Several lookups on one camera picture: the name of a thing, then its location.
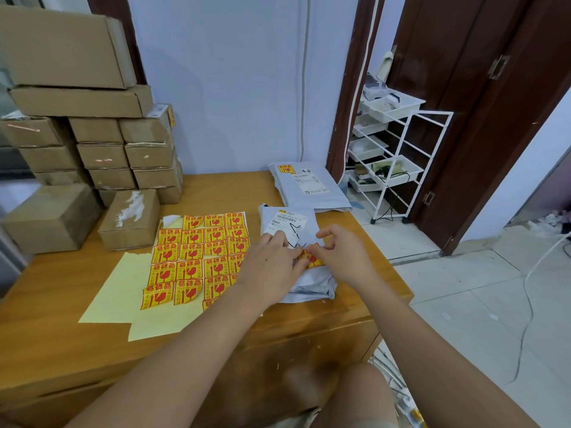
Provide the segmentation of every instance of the wooden tabletop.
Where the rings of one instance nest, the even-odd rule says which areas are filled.
[[[255,242],[261,226],[258,206],[264,202],[283,205],[268,171],[185,176],[181,202],[161,206],[161,215],[246,211]],[[380,276],[397,294],[412,299],[413,293],[350,212],[318,213],[317,221],[321,228],[337,223],[359,235]],[[97,234],[100,222],[81,250],[35,256],[0,303],[0,410],[121,376],[175,336],[127,342],[130,324],[78,323],[123,255],[103,247]],[[239,347],[266,345],[369,318],[359,296],[339,282],[334,300],[270,307]]]

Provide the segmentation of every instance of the white cable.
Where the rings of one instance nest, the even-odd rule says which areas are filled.
[[[351,103],[351,112],[349,113],[349,122],[347,123],[347,140],[345,141],[345,149],[343,149],[344,153],[346,153],[347,151],[347,147],[349,145],[349,138],[351,138],[351,131],[353,130],[353,126],[351,125],[351,120],[353,120],[355,100],[357,99],[357,95],[359,94],[359,86],[361,85],[361,79],[363,78],[363,71],[367,68],[366,64],[367,64],[367,56],[369,54],[369,42],[371,41],[371,36],[373,35],[373,24],[375,23],[378,7],[379,7],[379,0],[375,0],[375,6],[373,7],[373,15],[371,16],[371,26],[369,28],[369,37],[367,38],[367,46],[365,47],[365,57],[363,58],[361,73],[359,74],[359,80],[357,81],[357,87],[355,88],[355,93],[353,95],[353,102]],[[339,179],[337,184],[341,183],[341,180],[345,175],[346,164],[347,162],[345,156],[343,156],[343,172],[341,173],[341,179]]]
[[[521,356],[524,352],[524,339],[525,339],[525,334],[529,328],[529,326],[531,325],[533,318],[534,318],[534,312],[533,312],[533,305],[532,305],[532,300],[529,298],[529,294],[528,294],[528,289],[527,289],[527,284],[528,284],[528,280],[529,277],[532,275],[533,272],[535,272],[535,270],[537,269],[537,267],[540,265],[540,263],[551,253],[551,251],[553,251],[553,249],[555,249],[557,246],[559,246],[559,244],[561,242],[563,242],[563,240],[566,240],[567,237],[571,236],[571,231],[568,232],[567,234],[565,234],[563,237],[561,237],[551,248],[549,248],[549,250],[543,254],[543,256],[537,260],[537,263],[535,263],[533,265],[533,267],[529,270],[529,272],[527,273],[527,275],[524,278],[524,293],[525,293],[525,297],[528,299],[528,304],[529,304],[529,309],[531,311],[531,317],[529,318],[528,323],[525,325],[525,329],[524,332],[521,334],[521,342],[520,342],[520,354],[517,358],[517,369],[516,369],[516,375],[513,378],[512,381],[510,381],[508,384],[512,384],[514,381],[517,380],[518,375],[520,374],[520,367],[521,367]]]
[[[305,137],[304,137],[304,130],[305,130],[305,65],[307,63],[307,42],[310,36],[310,15],[311,15],[311,0],[307,0],[307,9],[305,14],[305,41],[303,45],[303,62],[302,62],[302,120],[301,120],[301,143],[302,143],[302,152],[299,156],[299,161],[303,162],[303,155],[305,154]]]

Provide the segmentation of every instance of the forearm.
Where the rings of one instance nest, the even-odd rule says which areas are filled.
[[[237,287],[147,357],[68,427],[188,427],[218,372],[260,316]]]
[[[377,276],[356,285],[428,426],[537,427]]]

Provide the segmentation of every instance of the door hinge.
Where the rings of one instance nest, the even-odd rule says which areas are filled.
[[[496,60],[494,60],[490,66],[490,70],[488,71],[488,78],[493,80],[498,79],[503,73],[503,69],[505,68],[505,65],[508,64],[508,61],[509,55],[502,54],[496,58]]]
[[[423,203],[425,203],[426,205],[430,205],[432,200],[434,199],[434,195],[435,193],[430,191],[428,194],[424,196]]]

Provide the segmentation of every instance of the yellow sticker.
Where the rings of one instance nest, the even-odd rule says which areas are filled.
[[[226,213],[224,215],[225,226],[232,225],[246,225],[246,218],[244,212],[240,213]]]
[[[197,226],[201,226],[203,223],[202,216],[189,216],[184,215],[182,218],[182,229],[183,230],[192,230]]]
[[[226,230],[223,226],[204,228],[204,242],[214,242],[226,239]]]
[[[176,262],[169,261],[151,265],[147,285],[163,284],[176,280]]]
[[[230,276],[214,276],[204,280],[204,299],[220,297],[226,288],[230,287]]]
[[[204,243],[204,228],[182,230],[182,243]]]
[[[294,167],[291,165],[278,165],[277,168],[281,173],[295,174]]]
[[[170,302],[172,300],[172,285],[172,282],[165,282],[164,284],[146,287],[143,290],[141,310]]]
[[[172,107],[169,105],[168,109],[167,109],[167,115],[168,115],[168,122],[171,124],[171,128],[174,128],[176,125],[175,122],[175,114],[172,111]]]
[[[187,259],[201,259],[202,258],[203,247],[199,243],[181,243],[179,245],[179,261],[185,261]]]
[[[228,257],[215,257],[213,259],[204,260],[204,277],[211,278],[213,276],[228,274]]]
[[[226,250],[226,240],[206,242],[204,244],[204,257],[210,257],[212,255],[217,255],[219,257],[228,255],[228,251]]]
[[[202,260],[190,259],[181,261],[176,265],[176,279],[200,279],[202,278]]]
[[[224,215],[204,215],[204,226],[224,225]]]
[[[248,229],[245,225],[227,226],[226,237],[248,237]]]
[[[250,239],[248,237],[229,237],[228,238],[228,253],[237,254],[239,252],[246,252],[250,247]]]
[[[167,243],[180,243],[181,242],[180,228],[166,228],[159,230],[159,240],[157,245],[166,245]]]
[[[202,279],[182,279],[176,281],[175,305],[184,305],[196,299],[202,290]]]
[[[228,256],[228,266],[230,268],[230,273],[238,273],[240,271],[240,266],[242,266],[242,261],[244,260],[244,254],[234,254]]]
[[[167,245],[156,245],[153,248],[153,258],[151,263],[156,264],[165,261],[176,261],[178,255],[178,243]]]
[[[313,269],[314,267],[319,267],[319,266],[325,265],[325,263],[323,261],[321,261],[317,257],[314,257],[305,249],[302,251],[302,253],[300,254],[300,256],[298,258],[299,259],[306,258],[306,259],[310,260],[310,263],[305,267],[306,269]]]
[[[214,303],[216,299],[210,299],[210,300],[203,300],[202,301],[202,311],[206,311],[207,309],[210,308],[210,306]]]

